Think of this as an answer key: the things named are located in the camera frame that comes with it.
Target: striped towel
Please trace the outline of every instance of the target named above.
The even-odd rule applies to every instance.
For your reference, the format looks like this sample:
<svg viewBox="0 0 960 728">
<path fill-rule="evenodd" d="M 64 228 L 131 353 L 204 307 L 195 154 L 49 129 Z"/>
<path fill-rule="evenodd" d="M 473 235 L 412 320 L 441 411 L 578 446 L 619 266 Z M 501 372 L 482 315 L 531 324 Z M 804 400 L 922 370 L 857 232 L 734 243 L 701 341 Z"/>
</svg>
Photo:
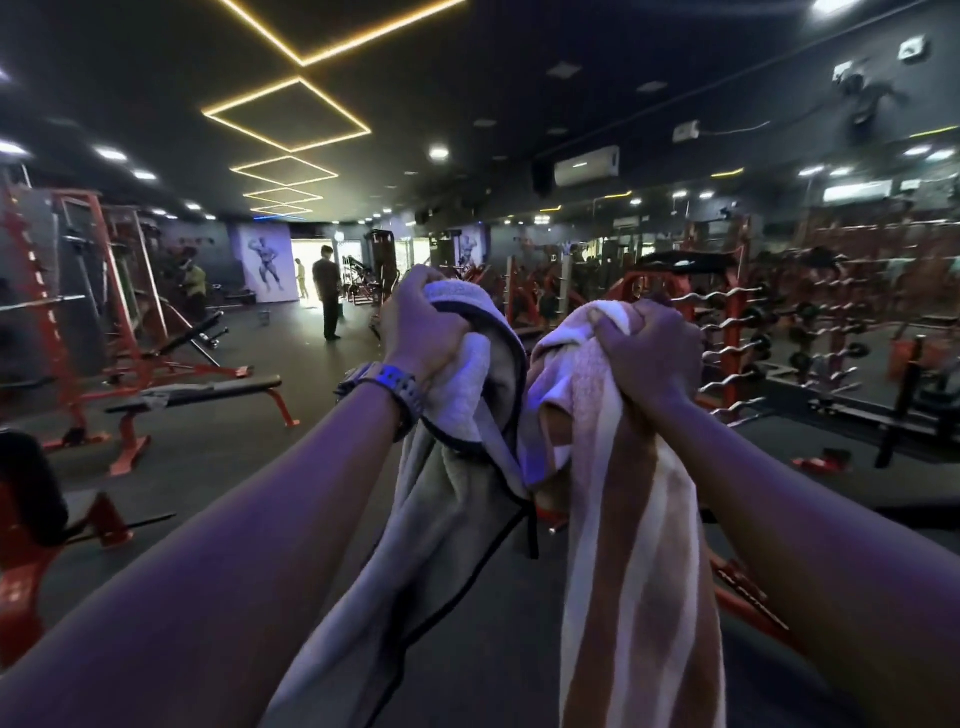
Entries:
<svg viewBox="0 0 960 728">
<path fill-rule="evenodd" d="M 561 652 L 564 728 L 726 725 L 723 650 L 693 482 L 625 403 L 574 311 L 534 350 L 520 465 L 541 512 L 569 514 Z"/>
</svg>

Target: poster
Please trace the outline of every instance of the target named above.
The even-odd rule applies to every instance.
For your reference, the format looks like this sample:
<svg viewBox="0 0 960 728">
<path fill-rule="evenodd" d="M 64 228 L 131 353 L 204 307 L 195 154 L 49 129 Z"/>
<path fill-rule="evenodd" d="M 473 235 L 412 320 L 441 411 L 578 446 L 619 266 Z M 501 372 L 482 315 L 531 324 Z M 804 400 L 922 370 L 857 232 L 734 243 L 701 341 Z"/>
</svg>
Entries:
<svg viewBox="0 0 960 728">
<path fill-rule="evenodd" d="M 288 226 L 236 225 L 230 231 L 230 238 L 243 262 L 247 287 L 256 294 L 259 303 L 300 299 Z"/>
</svg>

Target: hand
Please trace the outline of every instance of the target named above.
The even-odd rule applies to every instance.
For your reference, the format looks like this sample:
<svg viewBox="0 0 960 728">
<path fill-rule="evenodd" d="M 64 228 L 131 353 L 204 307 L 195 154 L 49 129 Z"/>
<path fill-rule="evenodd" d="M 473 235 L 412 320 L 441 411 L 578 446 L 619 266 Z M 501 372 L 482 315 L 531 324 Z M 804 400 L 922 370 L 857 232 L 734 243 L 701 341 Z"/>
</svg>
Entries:
<svg viewBox="0 0 960 728">
<path fill-rule="evenodd" d="M 704 334 L 679 311 L 652 301 L 636 302 L 630 336 L 600 311 L 592 310 L 589 318 L 610 360 L 616 385 L 647 416 L 696 394 L 703 371 Z"/>
<path fill-rule="evenodd" d="M 425 384 L 450 362 L 469 324 L 455 313 L 440 313 L 423 295 L 423 286 L 444 276 L 425 265 L 414 266 L 383 304 L 380 330 L 384 362 Z"/>
</svg>

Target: man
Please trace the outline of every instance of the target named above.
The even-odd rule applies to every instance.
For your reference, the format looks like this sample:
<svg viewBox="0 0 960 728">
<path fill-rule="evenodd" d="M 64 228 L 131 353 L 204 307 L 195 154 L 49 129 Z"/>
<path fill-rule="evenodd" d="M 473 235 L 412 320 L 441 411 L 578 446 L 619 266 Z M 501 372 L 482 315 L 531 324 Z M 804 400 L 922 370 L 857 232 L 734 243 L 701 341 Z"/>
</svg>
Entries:
<svg viewBox="0 0 960 728">
<path fill-rule="evenodd" d="M 194 324 L 206 318 L 206 273 L 197 265 L 197 249 L 184 248 L 183 263 L 183 294 L 186 296 L 186 305 L 183 312 Z"/>
<path fill-rule="evenodd" d="M 317 295 L 324 304 L 324 339 L 337 341 L 337 317 L 340 315 L 340 266 L 334 263 L 333 248 L 324 245 L 320 251 L 323 256 L 313 265 L 313 280 L 317 284 Z"/>
<path fill-rule="evenodd" d="M 309 300 L 310 294 L 306 290 L 306 268 L 303 267 L 299 258 L 296 258 L 294 262 L 297 263 L 297 287 L 300 289 L 300 297 Z"/>
</svg>

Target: wristwatch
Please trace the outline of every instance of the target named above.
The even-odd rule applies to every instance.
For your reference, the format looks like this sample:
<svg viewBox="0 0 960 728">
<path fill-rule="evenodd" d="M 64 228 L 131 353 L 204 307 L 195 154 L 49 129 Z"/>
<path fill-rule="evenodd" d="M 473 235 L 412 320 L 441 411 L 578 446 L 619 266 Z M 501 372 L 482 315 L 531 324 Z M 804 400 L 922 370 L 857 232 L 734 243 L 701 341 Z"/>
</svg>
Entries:
<svg viewBox="0 0 960 728">
<path fill-rule="evenodd" d="M 394 437 L 395 443 L 400 442 L 410 434 L 423 415 L 423 392 L 417 385 L 417 380 L 389 364 L 368 362 L 347 372 L 347 376 L 333 391 L 337 401 L 343 401 L 350 392 L 366 382 L 386 389 L 400 405 L 400 427 Z"/>
</svg>

